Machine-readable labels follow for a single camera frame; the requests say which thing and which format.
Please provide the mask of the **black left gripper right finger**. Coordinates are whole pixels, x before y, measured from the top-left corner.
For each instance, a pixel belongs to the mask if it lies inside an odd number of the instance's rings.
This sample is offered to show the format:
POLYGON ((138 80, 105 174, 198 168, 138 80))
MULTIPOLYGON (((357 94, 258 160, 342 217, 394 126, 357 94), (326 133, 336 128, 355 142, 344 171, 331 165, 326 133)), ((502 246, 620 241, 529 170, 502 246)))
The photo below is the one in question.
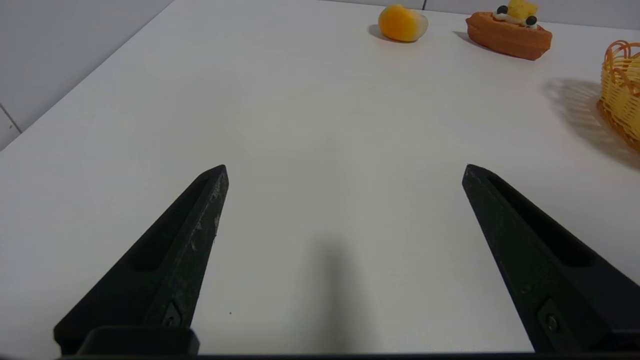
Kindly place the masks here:
POLYGON ((638 353, 638 284, 490 170, 461 183, 537 353, 638 353))

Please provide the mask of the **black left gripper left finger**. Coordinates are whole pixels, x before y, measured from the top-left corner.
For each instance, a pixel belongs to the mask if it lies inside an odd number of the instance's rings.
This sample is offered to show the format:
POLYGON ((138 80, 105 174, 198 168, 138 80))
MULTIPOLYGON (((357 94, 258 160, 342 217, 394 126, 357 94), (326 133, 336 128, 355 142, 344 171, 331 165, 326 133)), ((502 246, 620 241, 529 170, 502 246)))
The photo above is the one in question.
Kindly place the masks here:
POLYGON ((201 173, 54 327, 62 357, 196 356, 192 330, 229 188, 201 173))

